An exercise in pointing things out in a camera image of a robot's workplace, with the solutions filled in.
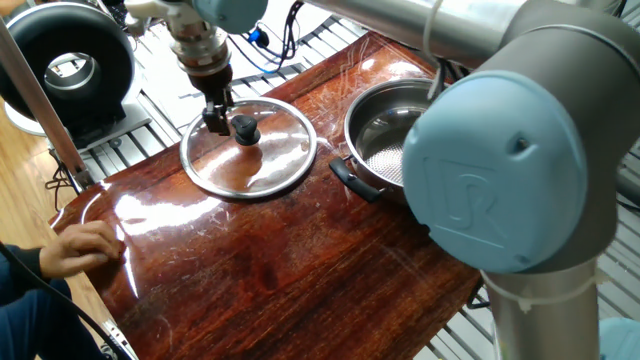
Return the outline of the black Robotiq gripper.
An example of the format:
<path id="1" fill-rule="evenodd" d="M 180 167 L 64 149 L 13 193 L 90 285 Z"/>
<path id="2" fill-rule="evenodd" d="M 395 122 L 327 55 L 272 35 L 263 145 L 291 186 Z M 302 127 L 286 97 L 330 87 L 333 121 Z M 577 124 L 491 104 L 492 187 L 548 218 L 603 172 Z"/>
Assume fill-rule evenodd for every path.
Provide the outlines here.
<path id="1" fill-rule="evenodd" d="M 211 133 L 229 136 L 227 108 L 234 106 L 231 92 L 233 70 L 230 64 L 217 71 L 211 69 L 189 69 L 191 84 L 205 97 L 202 119 Z"/>

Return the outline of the person's left hand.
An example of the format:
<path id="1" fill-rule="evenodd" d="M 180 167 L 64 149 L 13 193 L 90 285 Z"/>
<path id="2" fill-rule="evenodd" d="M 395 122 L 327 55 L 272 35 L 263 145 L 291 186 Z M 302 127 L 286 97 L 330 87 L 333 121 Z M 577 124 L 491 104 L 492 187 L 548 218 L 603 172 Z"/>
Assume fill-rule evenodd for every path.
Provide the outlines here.
<path id="1" fill-rule="evenodd" d="M 104 221 L 71 225 L 39 254 L 43 278 L 62 279 L 119 261 L 125 245 Z"/>

